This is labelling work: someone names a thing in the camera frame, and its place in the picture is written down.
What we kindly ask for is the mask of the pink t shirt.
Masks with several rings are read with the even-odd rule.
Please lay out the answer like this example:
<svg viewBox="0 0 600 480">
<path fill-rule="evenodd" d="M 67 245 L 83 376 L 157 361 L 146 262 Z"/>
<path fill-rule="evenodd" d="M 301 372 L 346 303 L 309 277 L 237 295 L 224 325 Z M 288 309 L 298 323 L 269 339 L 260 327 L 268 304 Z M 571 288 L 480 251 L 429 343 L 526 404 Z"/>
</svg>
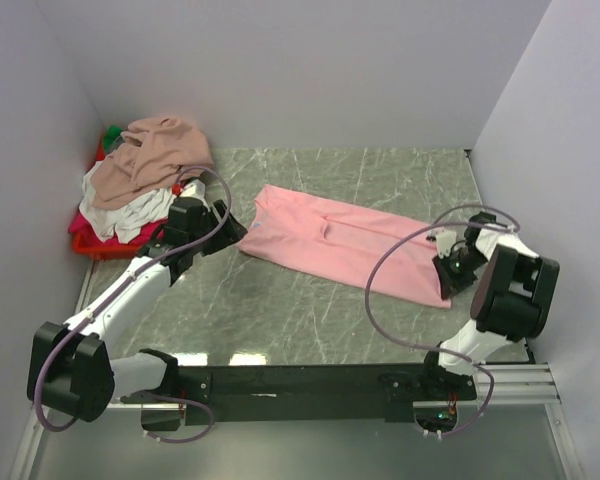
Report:
<svg viewBox="0 0 600 480">
<path fill-rule="evenodd" d="M 363 288 L 378 260 L 398 240 L 425 226 L 408 217 L 266 185 L 256 216 L 237 248 L 282 267 Z M 424 234 L 385 260 L 371 290 L 448 309 L 432 263 L 436 247 Z"/>
</svg>

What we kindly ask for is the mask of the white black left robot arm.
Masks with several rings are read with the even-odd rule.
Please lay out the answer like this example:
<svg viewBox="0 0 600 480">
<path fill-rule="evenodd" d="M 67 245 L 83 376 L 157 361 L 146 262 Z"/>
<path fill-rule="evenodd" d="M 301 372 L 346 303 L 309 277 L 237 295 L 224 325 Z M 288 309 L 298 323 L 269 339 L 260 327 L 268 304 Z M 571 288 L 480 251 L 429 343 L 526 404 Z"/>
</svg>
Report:
<svg viewBox="0 0 600 480">
<path fill-rule="evenodd" d="M 109 403 L 143 393 L 159 402 L 180 388 L 177 359 L 154 349 L 122 359 L 109 356 L 124 330 L 192 266 L 238 243 L 247 233 L 231 213 L 229 200 L 207 206 L 179 197 L 168 218 L 140 246 L 127 269 L 91 304 L 66 321 L 44 323 L 33 338 L 27 396 L 44 428 L 63 431 L 47 409 L 72 422 L 92 422 Z"/>
</svg>

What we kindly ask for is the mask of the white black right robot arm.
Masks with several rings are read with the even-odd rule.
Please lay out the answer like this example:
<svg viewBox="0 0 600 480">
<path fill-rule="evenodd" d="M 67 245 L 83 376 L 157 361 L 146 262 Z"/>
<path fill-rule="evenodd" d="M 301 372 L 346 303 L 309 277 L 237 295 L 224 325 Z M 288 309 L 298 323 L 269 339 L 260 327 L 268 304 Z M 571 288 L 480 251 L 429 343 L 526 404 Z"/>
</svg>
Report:
<svg viewBox="0 0 600 480">
<path fill-rule="evenodd" d="M 475 364 L 497 350 L 543 331 L 560 265 L 528 247 L 513 226 L 480 212 L 459 236 L 446 228 L 427 235 L 436 245 L 432 263 L 441 298 L 475 286 L 469 320 L 426 354 L 419 387 L 432 399 L 451 397 L 468 386 Z"/>
</svg>

